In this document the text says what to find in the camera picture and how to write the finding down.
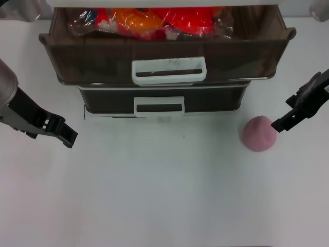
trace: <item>robotic arm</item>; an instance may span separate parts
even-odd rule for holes
[[[0,122],[35,139],[53,136],[72,148],[77,132],[65,119],[39,107],[19,87],[15,73],[0,59]]]

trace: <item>pink ball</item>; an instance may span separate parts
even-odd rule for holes
[[[277,140],[277,132],[271,126],[272,121],[265,116],[250,120],[243,129],[242,141],[256,152],[271,148]]]

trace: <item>drawer handle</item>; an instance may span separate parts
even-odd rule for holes
[[[184,112],[184,97],[134,98],[134,113],[136,117],[182,116]]]
[[[133,82],[139,86],[203,81],[207,75],[204,57],[136,60]]]

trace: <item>drawer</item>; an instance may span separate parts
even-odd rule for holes
[[[99,88],[79,90],[88,112],[109,116],[173,116],[234,111],[250,82],[221,86]]]
[[[138,87],[132,79],[132,62],[204,58],[206,75],[198,84],[268,79],[296,35],[286,28],[277,5],[232,7],[231,40],[149,42],[129,38],[71,37],[70,8],[55,8],[49,33],[41,34],[60,82],[66,85]]]

